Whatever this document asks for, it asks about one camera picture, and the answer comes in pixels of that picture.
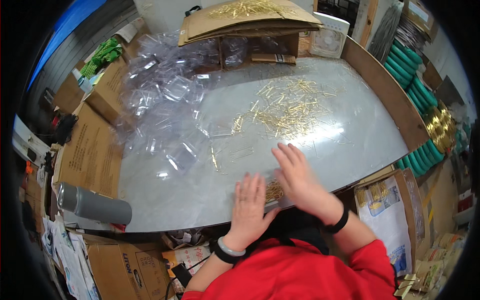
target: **person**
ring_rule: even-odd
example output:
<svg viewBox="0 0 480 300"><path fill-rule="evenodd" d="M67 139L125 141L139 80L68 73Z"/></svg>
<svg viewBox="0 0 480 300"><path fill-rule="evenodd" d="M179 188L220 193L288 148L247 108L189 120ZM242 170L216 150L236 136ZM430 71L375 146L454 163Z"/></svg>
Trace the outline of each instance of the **person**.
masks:
<svg viewBox="0 0 480 300"><path fill-rule="evenodd" d="M334 240L349 257L348 266L297 239L290 239L291 244L265 240L247 258L240 256L280 211L264 216L265 179L247 173L235 186L229 232L193 275L182 300L395 299L395 271L382 241L323 189L298 148L279 143L272 153L280 165L275 176L284 193L297 208L337 230Z"/></svg>

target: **gray thermos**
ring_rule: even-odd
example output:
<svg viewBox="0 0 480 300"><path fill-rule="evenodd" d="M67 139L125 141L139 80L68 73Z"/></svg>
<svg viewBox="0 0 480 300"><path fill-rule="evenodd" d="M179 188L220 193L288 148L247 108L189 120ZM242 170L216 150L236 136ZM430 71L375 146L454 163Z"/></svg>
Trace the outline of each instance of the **gray thermos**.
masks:
<svg viewBox="0 0 480 300"><path fill-rule="evenodd" d="M60 183L57 203L77 216L105 223L125 224L132 219L132 208L123 200L111 199L79 186Z"/></svg>

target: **red shirt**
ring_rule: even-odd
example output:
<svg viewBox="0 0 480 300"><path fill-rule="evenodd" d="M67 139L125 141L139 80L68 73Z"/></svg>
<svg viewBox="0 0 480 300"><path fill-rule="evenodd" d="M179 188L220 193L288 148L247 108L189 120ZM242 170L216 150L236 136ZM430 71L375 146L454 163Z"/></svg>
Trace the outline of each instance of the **red shirt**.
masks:
<svg viewBox="0 0 480 300"><path fill-rule="evenodd" d="M374 240L356 250L348 266L312 245L276 239L262 242L250 257L215 279L205 292L182 300L395 299L394 271L384 244Z"/></svg>

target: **woman's right hand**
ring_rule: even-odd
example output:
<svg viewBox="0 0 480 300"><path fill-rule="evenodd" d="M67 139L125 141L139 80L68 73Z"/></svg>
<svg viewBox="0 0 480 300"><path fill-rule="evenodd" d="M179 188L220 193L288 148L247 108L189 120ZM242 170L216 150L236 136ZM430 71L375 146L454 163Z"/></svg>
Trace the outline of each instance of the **woman's right hand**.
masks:
<svg viewBox="0 0 480 300"><path fill-rule="evenodd" d="M275 170L275 177L287 197L325 225L336 224L342 217L343 205L320 185L302 151L292 144L278 143L272 153L281 168Z"/></svg>

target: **woman's left hand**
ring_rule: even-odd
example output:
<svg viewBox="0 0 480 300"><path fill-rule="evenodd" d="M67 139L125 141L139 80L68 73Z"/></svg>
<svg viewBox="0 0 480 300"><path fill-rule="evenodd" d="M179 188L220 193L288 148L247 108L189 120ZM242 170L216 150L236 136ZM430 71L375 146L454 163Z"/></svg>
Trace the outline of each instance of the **woman's left hand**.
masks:
<svg viewBox="0 0 480 300"><path fill-rule="evenodd" d="M246 173L241 186L237 182L230 231L223 237L225 246L241 252L267 230L281 208L271 210L264 217L265 191L265 178L258 173L253 178Z"/></svg>

